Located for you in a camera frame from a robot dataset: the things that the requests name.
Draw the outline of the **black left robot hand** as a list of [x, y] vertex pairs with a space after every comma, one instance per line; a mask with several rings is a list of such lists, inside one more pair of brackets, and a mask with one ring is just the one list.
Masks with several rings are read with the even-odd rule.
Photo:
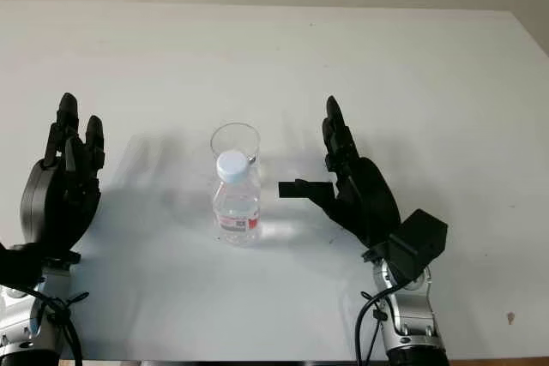
[[77, 99], [65, 93], [44, 157], [33, 166], [21, 198], [25, 241], [48, 255], [72, 249], [91, 225], [100, 201], [98, 171], [106, 157], [103, 125], [92, 115], [84, 139], [78, 128]]

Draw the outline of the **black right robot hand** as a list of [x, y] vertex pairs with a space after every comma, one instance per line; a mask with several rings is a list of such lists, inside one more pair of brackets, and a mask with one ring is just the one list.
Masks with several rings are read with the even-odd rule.
[[326, 110], [325, 165], [336, 182], [297, 179], [294, 184], [299, 195], [313, 201], [366, 248], [379, 248], [401, 223], [395, 198], [375, 163], [359, 154], [335, 97], [328, 98]]

